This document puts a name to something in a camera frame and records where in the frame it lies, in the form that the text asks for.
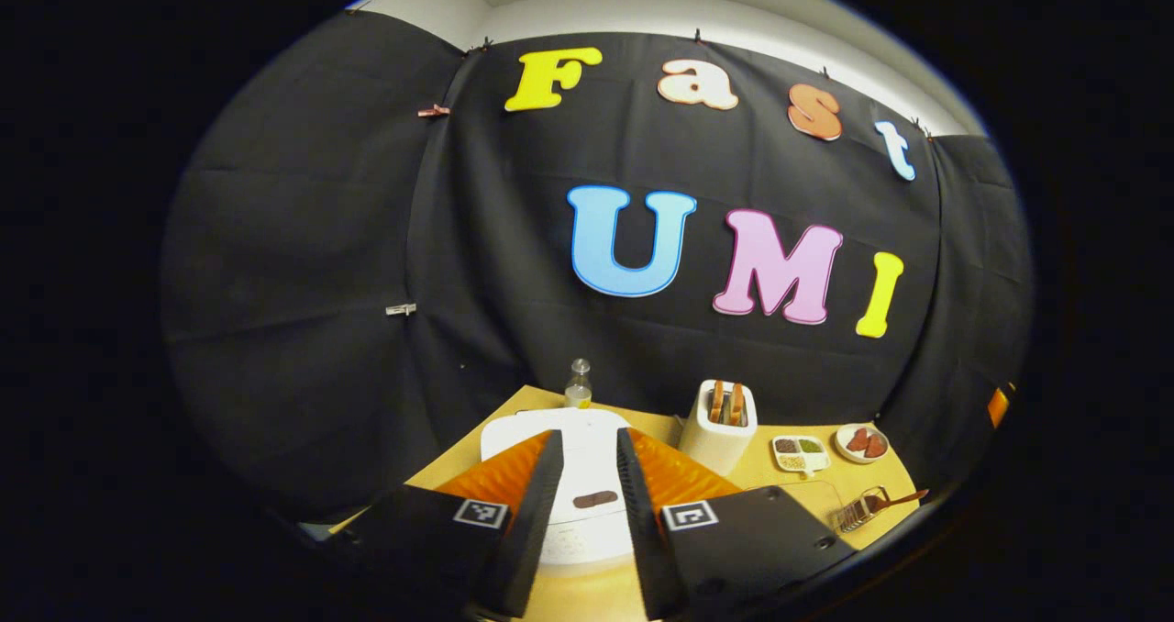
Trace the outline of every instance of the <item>black backdrop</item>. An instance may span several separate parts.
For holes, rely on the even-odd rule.
[[[505,111],[520,55],[582,46],[603,62],[559,107]],[[724,69],[738,107],[663,100],[661,63],[679,58]],[[837,141],[792,128],[796,83],[836,96]],[[432,103],[451,115],[416,115]],[[912,183],[892,170],[878,120],[909,142]],[[566,198],[582,184],[633,196],[615,241],[628,266],[652,257],[647,192],[697,200],[667,289],[627,299],[575,278]],[[769,214],[785,250],[809,225],[843,234],[825,322],[714,311],[737,208]],[[904,271],[885,334],[863,338],[878,250]],[[927,138],[817,72],[630,33],[461,54],[358,12],[277,58],[194,154],[164,243],[163,317],[198,431],[292,519],[345,518],[519,385],[561,388],[578,356],[596,399],[629,408],[684,415],[699,381],[718,378],[749,385],[769,425],[880,418],[918,486],[938,489],[969,474],[986,400],[1017,376],[1030,259],[987,138]],[[405,303],[417,312],[384,316]]]
[[[16,53],[31,62],[14,67],[28,72],[18,142],[33,178],[49,182],[15,184],[8,214],[16,271],[33,271],[13,379],[31,404],[15,410],[47,417],[18,442],[31,466],[13,471],[18,492],[28,485],[14,505],[32,520],[13,527],[14,611],[26,618],[370,618],[370,599],[331,581],[190,435],[157,312],[166,180],[227,96],[349,1],[18,0]],[[1159,0],[845,1],[989,121],[1027,201],[1043,303],[1019,404],[969,495],[935,518],[952,533],[932,546],[920,536],[925,554],[823,618],[1146,618],[1160,572],[1122,572],[1149,536],[1148,501],[1120,475],[1153,464],[1161,442],[1085,468],[1058,447],[1094,428],[1124,442],[1160,428],[1147,417],[1162,369],[1140,367],[1154,326],[1097,311],[1107,292],[1135,303],[1160,291],[1139,278],[1153,253],[1136,245],[1162,243],[1154,212],[1168,184],[1147,157],[1106,155],[1147,147],[1154,113],[1139,88],[1162,83],[1138,61],[1168,23],[1154,18]],[[1120,120],[1106,129],[1109,104]],[[1132,249],[1105,237],[1107,216],[1128,217],[1112,225]],[[1109,475],[1133,505],[1087,495]],[[895,564],[875,562],[864,576]]]

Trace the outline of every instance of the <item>blue letter u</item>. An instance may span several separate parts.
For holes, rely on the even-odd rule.
[[[683,192],[649,192],[645,203],[656,212],[653,258],[648,266],[628,268],[615,262],[615,222],[629,196],[612,187],[575,187],[567,201],[575,209],[571,238],[571,264],[588,288],[612,296],[649,296],[676,278],[684,241],[684,217],[697,201]]]

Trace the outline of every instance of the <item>table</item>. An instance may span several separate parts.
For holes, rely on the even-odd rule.
[[[434,489],[481,460],[480,437],[488,422],[497,420],[497,418],[513,415],[520,410],[548,410],[561,406],[561,393],[524,385],[495,412],[491,413],[473,431],[470,431],[465,438],[448,447],[444,454],[411,476],[405,484],[424,489]],[[598,404],[598,401],[592,404],[592,408],[616,413],[634,428],[655,439],[661,439],[669,446],[676,446],[681,437],[683,421],[675,417],[612,407]],[[682,407],[683,414],[688,412],[688,406]],[[884,486],[890,498],[900,498],[916,491],[913,480],[897,455],[896,447],[890,447],[888,454],[873,464],[853,464],[841,457],[834,447],[834,437],[838,428],[838,425],[760,425],[742,459],[726,479],[743,489],[780,485],[783,492],[795,498],[808,512],[824,520],[835,509],[842,508],[848,501],[877,485]],[[802,473],[782,471],[775,462],[775,455],[770,447],[771,439],[780,434],[805,434],[822,439],[828,447],[831,466],[824,471],[817,471],[810,480]],[[852,548],[863,549],[909,516],[917,509],[918,505],[918,502],[910,502],[893,506],[859,529],[842,535],[842,539]],[[331,533],[337,533],[359,514],[363,513],[360,512],[332,527]],[[540,568],[534,576],[534,586],[531,589],[529,603],[524,620],[526,622],[554,620],[561,622],[596,622],[599,620],[645,622],[647,618],[640,595],[635,560],[607,572],[575,579],[551,577],[544,575]]]

